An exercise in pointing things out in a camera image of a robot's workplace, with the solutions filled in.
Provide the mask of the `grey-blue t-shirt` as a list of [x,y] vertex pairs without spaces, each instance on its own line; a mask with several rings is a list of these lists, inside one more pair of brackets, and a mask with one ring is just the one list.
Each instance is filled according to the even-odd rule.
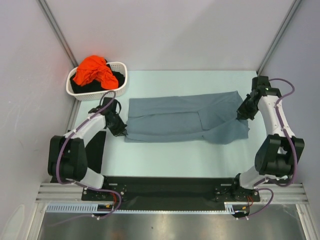
[[247,120],[237,119],[243,100],[237,91],[129,100],[127,143],[203,140],[227,145],[249,137]]

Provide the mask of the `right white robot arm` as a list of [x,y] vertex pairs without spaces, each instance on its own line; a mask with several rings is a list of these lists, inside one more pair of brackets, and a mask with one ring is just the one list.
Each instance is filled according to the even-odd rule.
[[267,76],[252,79],[249,93],[237,110],[238,120],[253,120],[261,113],[266,139],[257,151],[254,166],[238,175],[239,183],[230,188],[231,196],[242,201],[249,189],[256,189],[263,183],[288,187],[294,183],[298,162],[305,147],[302,138],[297,138],[291,130],[283,111],[283,99],[278,88],[271,86]]

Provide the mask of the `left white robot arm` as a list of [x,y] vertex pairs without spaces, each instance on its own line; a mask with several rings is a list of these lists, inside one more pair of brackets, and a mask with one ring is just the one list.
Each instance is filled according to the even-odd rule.
[[127,135],[127,125],[120,117],[122,106],[112,97],[105,97],[88,112],[86,120],[62,136],[50,140],[47,172],[60,184],[79,183],[93,188],[100,200],[110,196],[111,188],[105,177],[90,164],[102,160],[106,130],[115,137]]

